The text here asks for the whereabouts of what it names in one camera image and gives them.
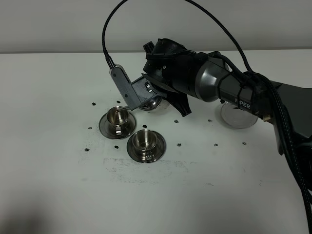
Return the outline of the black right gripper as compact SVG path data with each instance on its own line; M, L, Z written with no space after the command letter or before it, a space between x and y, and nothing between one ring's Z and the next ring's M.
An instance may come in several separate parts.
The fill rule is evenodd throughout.
M158 39L147 54L143 71L156 89L165 94L163 99L185 117L192 112L188 95L195 96L196 75L208 58L206 53L188 50L173 40Z

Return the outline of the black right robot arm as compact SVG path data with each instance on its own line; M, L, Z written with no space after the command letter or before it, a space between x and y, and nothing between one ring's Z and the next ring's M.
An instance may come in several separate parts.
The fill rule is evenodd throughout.
M188 96L228 102L275 129L284 126L299 157L312 154L312 91L239 71L218 51L203 53L170 40L144 45L144 77L182 116L191 112Z

